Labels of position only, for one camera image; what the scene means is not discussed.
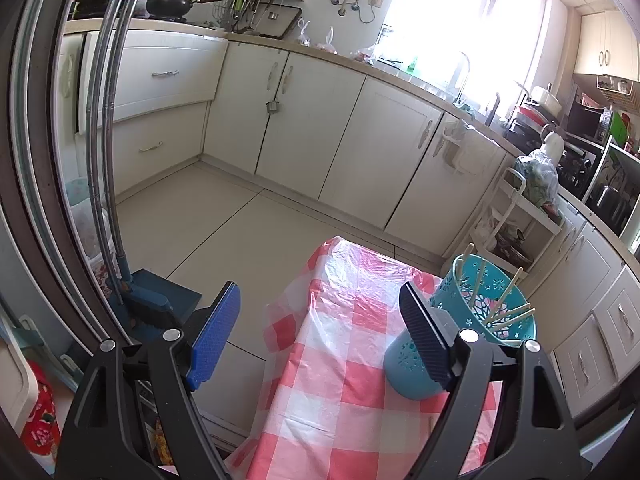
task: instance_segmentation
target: window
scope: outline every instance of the window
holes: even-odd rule
[[[381,35],[385,59],[483,112],[501,97],[506,115],[536,53],[546,0],[393,0]]]

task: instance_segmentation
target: vegetable in plastic bag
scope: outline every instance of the vegetable in plastic bag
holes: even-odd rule
[[[534,206],[553,203],[558,196],[558,172],[551,158],[542,150],[533,150],[529,155],[519,156],[513,169],[527,181],[523,196]]]
[[[331,52],[332,54],[338,54],[338,51],[331,44],[334,40],[334,28],[333,26],[329,29],[329,33],[326,35],[326,43],[316,43],[314,46],[319,48],[320,50],[324,50],[325,52]]]
[[[356,52],[349,54],[349,59],[359,61],[361,63],[367,63],[374,66],[378,58],[380,57],[380,49],[378,45],[371,45],[367,48],[360,48]]]
[[[307,20],[307,22],[305,23],[304,18],[300,16],[300,19],[298,20],[298,27],[300,28],[300,34],[296,38],[297,44],[304,45],[304,46],[311,46],[311,38],[305,34],[305,29],[307,28],[309,23],[310,23],[310,20]]]

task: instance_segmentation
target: blue gripper pad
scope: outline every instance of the blue gripper pad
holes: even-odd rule
[[[429,377],[448,391],[454,379],[449,361],[449,348],[453,343],[451,335],[455,337],[458,326],[445,310],[429,307],[428,302],[412,283],[405,283],[400,288],[399,303],[402,319]]]
[[[185,323],[191,345],[191,367],[185,378],[192,392],[211,378],[239,313],[240,288],[226,282],[211,306],[194,311]]]

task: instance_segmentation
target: plastic tablecloth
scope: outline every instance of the plastic tablecloth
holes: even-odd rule
[[[236,480],[402,479],[446,401],[400,396],[385,349],[404,330],[400,287],[428,297],[440,278],[336,237],[269,304],[270,354],[250,436],[225,460]],[[461,472],[482,463],[500,383],[489,384]]]

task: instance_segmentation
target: countertop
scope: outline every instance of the countertop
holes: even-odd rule
[[[92,18],[88,20],[70,20],[65,23],[65,34],[77,34],[80,32],[89,32],[91,30],[99,30],[100,24],[102,20],[100,18]],[[417,87],[414,84],[409,83],[399,77],[393,76],[387,72],[383,72],[382,70],[375,68],[371,65],[360,63],[354,61],[353,59],[348,59],[344,56],[338,56],[337,54],[331,54],[329,52],[325,52],[323,50],[318,50],[316,48],[311,48],[308,46],[303,46],[297,43],[293,43],[290,41],[283,40],[272,40],[271,38],[262,38],[259,36],[247,36],[244,34],[233,34],[226,33],[222,30],[214,30],[212,28],[206,27],[198,27],[196,25],[188,25],[187,23],[173,23],[173,22],[163,22],[159,20],[143,20],[134,18],[131,20],[131,24],[129,27],[131,30],[164,30],[167,32],[181,32],[183,34],[197,34],[200,36],[207,36],[210,38],[226,38],[229,41],[237,41],[238,43],[251,43],[261,46],[266,46],[270,48],[277,48],[281,50],[288,50],[289,52],[295,52],[296,54],[301,54],[302,56],[310,56],[315,57],[317,59],[322,59],[331,63],[335,63],[339,66],[343,66],[345,68],[349,68],[351,70],[355,70],[356,72],[363,73],[364,75],[374,77],[393,85],[405,92],[415,95],[416,97],[427,101],[428,103],[434,105],[435,107],[444,110],[445,112],[459,118],[465,120],[467,123],[471,124],[477,130],[482,132],[484,135],[493,139],[497,144],[500,145],[503,149],[505,149],[508,153],[513,156],[521,156],[524,155],[518,148],[516,148],[513,144],[511,144],[508,140],[506,140],[503,136],[494,132],[484,124],[479,121],[473,120],[470,121],[469,115],[465,114],[463,111],[457,109],[450,103],[447,103],[443,99],[423,90],[420,87]],[[631,252],[626,248],[626,246],[620,241],[620,239],[615,235],[615,233],[602,221],[598,218],[587,206],[585,206],[580,200],[578,200],[575,196],[569,193],[565,188],[560,187],[560,195],[567,200],[571,205],[573,205],[581,215],[583,215],[587,220],[596,227],[596,229],[605,237],[607,242],[612,245],[613,248],[618,252],[620,257],[625,261],[625,263],[629,266],[629,268],[633,271],[633,273],[640,279],[640,262],[638,262],[631,254]]]

